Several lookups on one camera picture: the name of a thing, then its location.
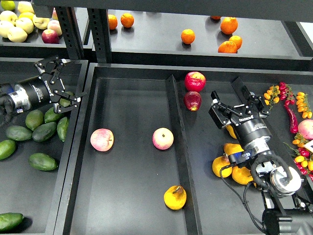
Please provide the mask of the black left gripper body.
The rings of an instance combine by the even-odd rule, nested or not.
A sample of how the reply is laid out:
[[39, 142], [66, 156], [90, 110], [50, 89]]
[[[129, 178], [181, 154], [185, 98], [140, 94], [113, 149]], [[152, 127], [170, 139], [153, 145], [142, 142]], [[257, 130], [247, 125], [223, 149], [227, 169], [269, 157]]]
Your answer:
[[36, 109], [49, 103], [57, 103], [61, 97], [56, 91], [64, 90], [65, 86], [59, 76], [44, 72], [15, 85], [15, 108]]

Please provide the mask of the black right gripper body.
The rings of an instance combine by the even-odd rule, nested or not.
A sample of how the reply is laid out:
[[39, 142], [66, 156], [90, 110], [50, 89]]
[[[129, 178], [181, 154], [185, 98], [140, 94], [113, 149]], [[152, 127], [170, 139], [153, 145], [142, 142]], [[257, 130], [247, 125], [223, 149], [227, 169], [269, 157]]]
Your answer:
[[234, 117], [233, 128], [242, 148], [263, 148], [272, 137], [263, 119], [253, 115]]

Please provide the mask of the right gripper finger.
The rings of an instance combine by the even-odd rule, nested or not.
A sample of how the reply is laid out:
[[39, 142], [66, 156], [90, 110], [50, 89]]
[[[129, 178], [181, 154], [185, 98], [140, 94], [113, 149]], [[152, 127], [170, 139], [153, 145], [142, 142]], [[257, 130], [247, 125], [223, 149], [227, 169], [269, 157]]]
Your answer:
[[232, 115], [235, 115], [237, 117], [240, 116], [238, 110], [220, 101], [220, 98], [216, 91], [212, 91], [211, 98], [212, 104], [209, 109], [209, 114], [219, 129], [223, 129], [227, 125], [232, 124]]
[[249, 117], [253, 115], [253, 118], [267, 118], [270, 115], [264, 97], [250, 92], [240, 77], [235, 78], [231, 85], [239, 100], [243, 103], [246, 115]]

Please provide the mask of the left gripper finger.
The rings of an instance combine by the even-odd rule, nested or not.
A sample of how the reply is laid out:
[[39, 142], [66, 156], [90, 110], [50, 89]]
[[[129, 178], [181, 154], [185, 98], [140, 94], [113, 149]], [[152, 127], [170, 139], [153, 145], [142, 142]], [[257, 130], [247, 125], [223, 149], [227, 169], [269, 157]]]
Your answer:
[[[77, 95], [70, 95], [61, 90], [54, 90], [53, 94], [54, 96], [52, 97], [52, 103], [54, 105], [54, 112], [57, 114], [62, 114], [78, 108], [78, 105], [82, 100], [82, 97], [85, 96], [87, 93], [82, 92], [78, 93]], [[60, 104], [61, 99], [68, 101], [69, 105], [64, 106]]]
[[63, 86], [64, 84], [60, 75], [66, 63], [67, 60], [61, 59], [58, 55], [35, 62], [34, 66], [37, 68], [40, 75], [34, 77], [34, 81], [44, 82], [46, 80], [49, 85], [59, 84]]

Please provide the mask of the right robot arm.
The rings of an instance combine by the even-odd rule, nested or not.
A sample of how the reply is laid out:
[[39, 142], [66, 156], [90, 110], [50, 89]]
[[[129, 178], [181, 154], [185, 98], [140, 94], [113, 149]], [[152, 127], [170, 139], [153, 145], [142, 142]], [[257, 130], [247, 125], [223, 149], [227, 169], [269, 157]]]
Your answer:
[[262, 220], [252, 214], [245, 195], [239, 198], [259, 231], [266, 235], [311, 235], [313, 201], [298, 194], [307, 180], [269, 148], [271, 132], [264, 119], [270, 110], [265, 99], [249, 91], [239, 77], [231, 85], [242, 103], [226, 105], [213, 91], [209, 114], [219, 129], [233, 128], [243, 150], [229, 155], [229, 164], [220, 172], [233, 166], [250, 170], [252, 181], [245, 188], [255, 185], [261, 190], [265, 207]]

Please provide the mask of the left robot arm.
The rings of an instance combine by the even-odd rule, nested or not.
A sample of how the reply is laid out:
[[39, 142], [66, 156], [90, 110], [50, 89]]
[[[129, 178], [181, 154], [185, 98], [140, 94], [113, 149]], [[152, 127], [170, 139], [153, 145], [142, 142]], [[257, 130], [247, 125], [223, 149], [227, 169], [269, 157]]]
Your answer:
[[76, 109], [87, 93], [75, 95], [66, 93], [60, 74], [67, 63], [68, 60], [59, 56], [42, 59], [34, 64], [40, 75], [18, 82], [11, 92], [9, 84], [1, 85], [0, 87], [4, 88], [0, 93], [0, 112], [4, 116], [1, 125], [9, 123], [20, 113], [47, 104], [53, 104], [54, 112], [57, 114]]

